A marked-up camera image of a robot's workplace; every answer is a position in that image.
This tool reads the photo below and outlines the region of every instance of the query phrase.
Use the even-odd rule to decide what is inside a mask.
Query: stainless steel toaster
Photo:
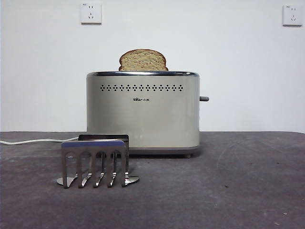
[[[127,134],[130,154],[189,155],[199,146],[199,98],[196,73],[89,73],[87,133]]]

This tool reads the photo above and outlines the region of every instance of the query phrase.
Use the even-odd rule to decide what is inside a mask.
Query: toast
[[[120,57],[119,71],[168,71],[165,57],[154,50],[136,49],[128,51]]]

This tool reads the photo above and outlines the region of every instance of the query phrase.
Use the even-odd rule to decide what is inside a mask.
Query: table
[[[2,132],[1,140],[81,133]],[[131,156],[140,181],[63,189],[60,143],[1,145],[2,229],[305,227],[305,134],[201,132],[200,152]]]

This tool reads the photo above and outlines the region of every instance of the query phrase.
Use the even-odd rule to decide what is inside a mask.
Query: electrical socket
[[[295,5],[283,6],[283,25],[298,25],[301,26],[302,22],[302,7]]]
[[[82,24],[101,24],[102,5],[99,3],[81,4],[81,23]]]

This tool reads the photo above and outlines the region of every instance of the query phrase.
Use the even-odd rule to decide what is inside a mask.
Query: metal toast rack
[[[76,158],[76,174],[74,177],[67,176],[67,155],[73,154]],[[90,155],[88,174],[82,179],[82,157]],[[63,142],[61,144],[61,166],[62,177],[56,182],[69,188],[73,181],[78,181],[78,187],[82,188],[86,182],[93,179],[93,187],[106,176],[107,187],[112,187],[117,177],[117,154],[121,155],[121,183],[122,187],[137,182],[139,177],[129,176],[129,137],[128,135],[80,135],[76,142]],[[96,163],[99,163],[101,170],[97,171]]]

